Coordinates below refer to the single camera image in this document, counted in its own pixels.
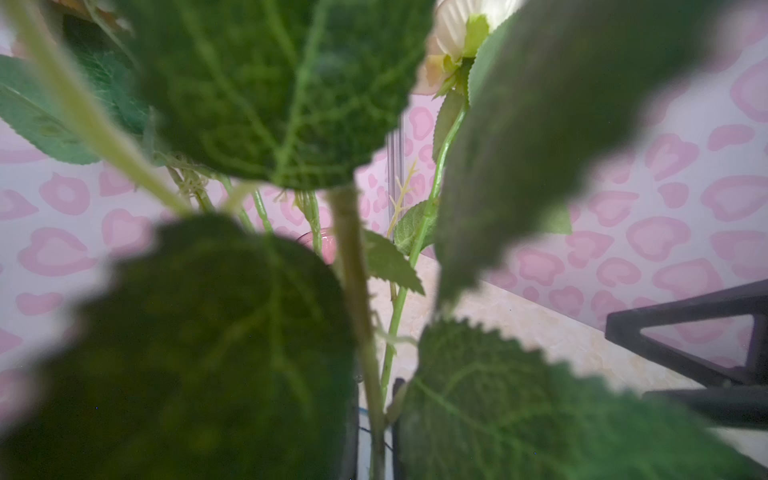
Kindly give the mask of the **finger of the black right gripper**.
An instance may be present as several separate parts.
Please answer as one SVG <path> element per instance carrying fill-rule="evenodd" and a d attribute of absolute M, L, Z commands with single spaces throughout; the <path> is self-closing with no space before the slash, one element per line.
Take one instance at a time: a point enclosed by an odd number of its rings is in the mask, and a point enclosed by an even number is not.
<path fill-rule="evenodd" d="M 605 338 L 704 386 L 765 385 L 767 282 L 611 313 Z"/>
<path fill-rule="evenodd" d="M 646 392 L 644 398 L 684 405 L 720 427 L 767 428 L 766 386 L 657 390 Z"/>

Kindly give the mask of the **pink double rose stem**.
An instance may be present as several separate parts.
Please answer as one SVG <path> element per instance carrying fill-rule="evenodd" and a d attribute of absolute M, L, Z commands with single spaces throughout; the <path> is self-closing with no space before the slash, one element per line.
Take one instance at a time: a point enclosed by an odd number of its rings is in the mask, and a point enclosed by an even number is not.
<path fill-rule="evenodd" d="M 360 369 L 372 475 L 386 420 L 354 174 L 399 121 L 430 1 L 120 1 L 137 89 L 175 153 L 243 181 L 323 190 L 343 272 L 300 244 L 192 213 L 146 169 L 35 1 L 5 1 L 36 79 L 87 145 L 179 219 L 73 306 L 84 332 L 36 367 L 4 442 L 10 479 L 334 479 Z M 413 479 L 750 479 L 702 419 L 453 317 L 459 296 L 634 134 L 695 66 L 727 1 L 528 1 L 449 135 L 441 262 L 397 406 Z"/>

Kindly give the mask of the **red grey glass vase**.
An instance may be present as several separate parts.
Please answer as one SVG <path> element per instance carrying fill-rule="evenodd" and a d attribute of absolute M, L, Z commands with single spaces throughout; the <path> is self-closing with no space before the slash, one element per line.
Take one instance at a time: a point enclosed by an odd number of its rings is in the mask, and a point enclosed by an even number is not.
<path fill-rule="evenodd" d="M 320 256 L 323 258 L 327 265 L 332 265 L 335 261 L 337 247 L 331 230 L 329 228 L 320 229 L 319 238 L 321 245 Z M 315 250 L 314 240 L 315 236 L 312 232 L 307 232 L 297 239 L 300 244 L 304 245 L 310 250 Z"/>

